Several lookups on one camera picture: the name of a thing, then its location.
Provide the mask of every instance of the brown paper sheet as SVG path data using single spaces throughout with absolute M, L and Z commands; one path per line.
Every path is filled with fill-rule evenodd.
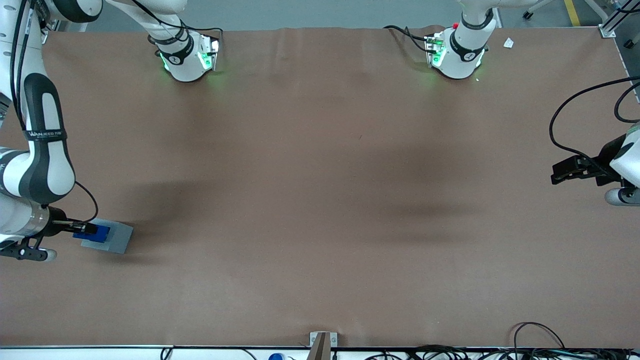
M 549 181 L 570 156 L 549 119 L 625 76 L 614 41 L 499 29 L 490 45 L 452 81 L 387 30 L 231 32 L 220 71 L 184 84 L 142 34 L 53 34 L 78 180 L 135 233 L 124 256 L 62 234 L 43 243 L 53 263 L 0 259 L 0 343 L 294 345 L 326 329 L 341 345 L 508 345 L 539 321 L 571 347 L 636 346 L 637 209 Z M 596 155 L 628 128 L 612 115 L 626 86 L 569 105 L 558 139 Z M 24 147 L 15 121 L 0 141 Z M 80 189 L 57 206 L 93 211 Z

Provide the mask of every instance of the yellow floor line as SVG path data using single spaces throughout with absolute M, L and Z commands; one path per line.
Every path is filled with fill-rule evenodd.
M 578 19 L 578 13 L 575 12 L 575 6 L 573 0 L 564 0 L 566 11 L 569 13 L 569 19 L 571 19 L 571 25 L 580 26 L 580 19 Z

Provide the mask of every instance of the gray floor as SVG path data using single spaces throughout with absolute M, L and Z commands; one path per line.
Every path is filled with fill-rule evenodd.
M 596 26 L 599 16 L 583 0 L 573 0 L 582 26 Z M 460 6 L 453 0 L 189 0 L 180 15 L 194 27 L 217 26 L 225 30 L 268 30 L 279 28 L 382 28 L 393 24 L 422 28 L 431 24 L 448 26 L 460 19 Z M 562 0 L 540 8 L 524 20 L 524 8 L 501 9 L 505 28 L 571 26 Z M 100 18 L 87 31 L 142 31 L 133 20 L 105 3 Z M 640 45 L 622 47 L 640 31 L 640 15 L 627 18 L 616 31 L 620 53 L 631 75 L 640 75 Z

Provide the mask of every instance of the blue object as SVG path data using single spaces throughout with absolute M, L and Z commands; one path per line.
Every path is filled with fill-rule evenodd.
M 98 231 L 95 234 L 85 234 L 85 233 L 74 233 L 74 237 L 76 239 L 83 239 L 94 241 L 97 243 L 104 243 L 107 241 L 107 235 L 109 235 L 109 230 L 111 230 L 107 226 L 96 225 L 98 227 Z
M 81 246 L 114 252 L 116 254 L 124 254 L 124 252 L 127 250 L 129 239 L 131 239 L 133 227 L 120 222 L 104 220 L 100 218 L 93 219 L 91 223 L 98 227 L 98 234 L 90 236 L 87 236 L 86 234 L 82 236 L 76 236 L 78 234 L 74 234 L 75 238 L 83 239 L 82 244 L 80 244 Z M 104 228 L 106 228 L 106 234 L 104 234 L 106 238 L 101 241 L 102 235 L 98 235 L 104 232 Z

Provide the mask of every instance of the gray block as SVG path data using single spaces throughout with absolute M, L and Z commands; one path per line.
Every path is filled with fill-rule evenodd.
M 116 254 L 124 254 L 133 233 L 133 227 L 120 222 L 104 220 L 100 218 L 93 219 L 92 224 L 109 227 L 109 234 L 104 243 L 98 243 L 90 240 L 83 240 L 82 246 L 92 249 L 114 252 Z

